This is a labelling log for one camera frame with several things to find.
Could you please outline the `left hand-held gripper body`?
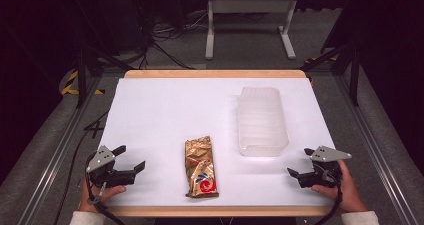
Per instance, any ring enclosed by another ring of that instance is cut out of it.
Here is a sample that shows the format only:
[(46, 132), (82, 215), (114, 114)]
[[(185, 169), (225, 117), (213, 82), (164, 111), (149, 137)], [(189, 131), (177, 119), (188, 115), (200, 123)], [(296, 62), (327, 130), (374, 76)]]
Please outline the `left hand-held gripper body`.
[(97, 187), (106, 185), (107, 188), (118, 185), (132, 185), (136, 178), (134, 170), (118, 171), (114, 168), (115, 156), (105, 145), (101, 145), (89, 159), (87, 173), (89, 180)]

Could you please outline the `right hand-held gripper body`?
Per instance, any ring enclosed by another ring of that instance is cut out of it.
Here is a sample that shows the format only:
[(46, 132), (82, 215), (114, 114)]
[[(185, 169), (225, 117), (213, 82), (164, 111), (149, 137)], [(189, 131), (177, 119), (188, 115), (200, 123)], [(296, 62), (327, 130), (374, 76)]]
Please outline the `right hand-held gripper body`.
[(299, 174), (298, 182), (301, 188), (312, 187), (313, 185), (336, 186), (342, 176), (338, 161), (351, 159), (352, 155), (334, 148), (319, 146), (308, 157), (312, 162), (313, 171)]

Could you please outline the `clear plastic container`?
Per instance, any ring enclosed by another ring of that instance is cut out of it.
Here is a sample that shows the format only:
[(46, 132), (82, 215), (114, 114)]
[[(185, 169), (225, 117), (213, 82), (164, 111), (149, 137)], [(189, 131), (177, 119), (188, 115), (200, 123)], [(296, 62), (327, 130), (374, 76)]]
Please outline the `clear plastic container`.
[(280, 91), (244, 87), (238, 98), (239, 152), (248, 157), (278, 157), (289, 144)]

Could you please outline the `gold snack packet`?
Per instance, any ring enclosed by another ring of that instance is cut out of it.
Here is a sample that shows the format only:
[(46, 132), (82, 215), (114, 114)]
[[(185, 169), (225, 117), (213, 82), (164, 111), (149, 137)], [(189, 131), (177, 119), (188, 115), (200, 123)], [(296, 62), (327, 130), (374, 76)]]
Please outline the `gold snack packet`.
[(185, 142), (185, 169), (190, 198), (218, 197), (212, 143), (209, 136)]

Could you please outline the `person's left hand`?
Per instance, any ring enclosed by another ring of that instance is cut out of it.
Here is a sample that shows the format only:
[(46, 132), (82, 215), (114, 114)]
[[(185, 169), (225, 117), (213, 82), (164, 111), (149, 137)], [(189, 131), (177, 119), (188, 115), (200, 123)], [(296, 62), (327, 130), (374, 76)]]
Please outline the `person's left hand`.
[(88, 199), (90, 198), (90, 195), (93, 195), (94, 197), (100, 197), (100, 201), (103, 204), (107, 204), (108, 201), (118, 194), (122, 194), (126, 191), (126, 187), (123, 185), (118, 185), (111, 188), (106, 188), (104, 190), (101, 190), (100, 188), (94, 186), (94, 185), (88, 185), (86, 182), (83, 182), (82, 185), (82, 192), (81, 192), (81, 200), (80, 204), (78, 206), (78, 211), (81, 212), (93, 212), (97, 213), (98, 210), (95, 208), (93, 204), (91, 204)]

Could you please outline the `person's right hand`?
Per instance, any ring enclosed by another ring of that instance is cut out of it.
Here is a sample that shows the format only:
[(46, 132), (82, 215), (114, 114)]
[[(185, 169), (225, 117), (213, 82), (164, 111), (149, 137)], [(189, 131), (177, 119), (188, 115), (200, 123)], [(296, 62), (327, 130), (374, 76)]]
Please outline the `person's right hand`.
[[(366, 212), (368, 208), (360, 197), (355, 180), (352, 177), (347, 165), (342, 160), (339, 160), (338, 164), (342, 173), (340, 191), (343, 194), (340, 208), (345, 212)], [(336, 187), (329, 188), (322, 185), (313, 185), (311, 190), (331, 200), (336, 200), (338, 194)]]

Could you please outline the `yellow black floor tape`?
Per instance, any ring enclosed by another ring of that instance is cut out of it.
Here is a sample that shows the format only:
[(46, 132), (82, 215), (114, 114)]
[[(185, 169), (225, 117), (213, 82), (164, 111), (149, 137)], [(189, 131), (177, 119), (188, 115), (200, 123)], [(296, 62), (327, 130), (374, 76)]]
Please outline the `yellow black floor tape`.
[(61, 94), (62, 95), (79, 95), (80, 94), (80, 90), (74, 87), (74, 83), (77, 80), (78, 77), (78, 71), (77, 70), (73, 70), (69, 77), (67, 78), (62, 90), (61, 90)]

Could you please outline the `black tripod stand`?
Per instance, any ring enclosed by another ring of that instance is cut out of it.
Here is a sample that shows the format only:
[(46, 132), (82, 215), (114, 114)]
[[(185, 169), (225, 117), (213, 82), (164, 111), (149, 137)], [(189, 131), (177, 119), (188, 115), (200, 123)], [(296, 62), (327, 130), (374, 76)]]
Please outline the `black tripod stand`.
[(333, 75), (341, 76), (345, 73), (348, 67), (351, 68), (349, 80), (349, 97), (351, 98), (352, 103), (357, 106), (360, 58), (358, 52), (358, 41), (356, 39), (335, 47), (318, 58), (307, 59), (300, 67), (300, 70), (306, 72), (324, 63), (325, 61), (329, 61), (333, 57), (336, 57), (336, 60), (331, 67), (331, 72)]
[(81, 108), (89, 95), (87, 76), (100, 77), (104, 72), (98, 58), (105, 59), (124, 71), (132, 70), (132, 67), (112, 57), (100, 48), (90, 45), (82, 35), (76, 35), (76, 44), (79, 48), (76, 65), (79, 91), (77, 107)]

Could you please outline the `white metal stand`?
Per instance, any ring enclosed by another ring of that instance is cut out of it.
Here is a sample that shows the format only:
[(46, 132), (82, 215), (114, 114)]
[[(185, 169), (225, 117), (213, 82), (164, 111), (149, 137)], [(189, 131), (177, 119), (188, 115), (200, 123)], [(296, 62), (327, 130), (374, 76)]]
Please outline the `white metal stand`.
[(230, 13), (284, 13), (284, 24), (278, 27), (286, 55), (295, 59), (296, 54), (289, 38), (289, 28), (298, 0), (208, 0), (208, 32), (206, 38), (205, 58), (211, 60), (214, 55), (214, 15)]

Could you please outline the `aluminium frame rail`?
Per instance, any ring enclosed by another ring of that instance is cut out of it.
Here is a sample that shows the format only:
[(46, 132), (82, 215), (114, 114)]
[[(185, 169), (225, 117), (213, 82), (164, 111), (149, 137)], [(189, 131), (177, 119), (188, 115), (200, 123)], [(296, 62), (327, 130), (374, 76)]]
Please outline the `aluminium frame rail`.
[(417, 218), (415, 217), (407, 199), (405, 198), (400, 186), (388, 166), (386, 159), (384, 158), (381, 150), (378, 147), (378, 143), (371, 132), (371, 128), (366, 122), (360, 108), (355, 106), (350, 98), (349, 87), (347, 82), (341, 76), (334, 77), (336, 84), (341, 91), (344, 100), (348, 104), (349, 110), (353, 114), (354, 120), (359, 127), (360, 133), (365, 140), (366, 150), (377, 170), (377, 173), (384, 185), (384, 188), (398, 214), (403, 225), (419, 225)]
[(17, 225), (32, 225), (36, 215), (40, 210), (42, 203), (44, 202), (57, 176), (57, 173), (65, 159), (65, 155), (69, 150), (71, 140), (74, 137), (75, 131), (77, 130), (77, 127), (100, 81), (100, 77), (93, 77), (87, 83), (87, 95), (85, 99), (81, 102), (80, 107), (74, 110), (70, 118), (69, 124), (67, 125), (60, 142), (56, 146), (56, 149), (52, 155), (52, 158), (49, 160), (47, 167), (44, 169), (42, 176), (37, 184), (37, 187), (33, 192), (31, 199), (29, 200)]

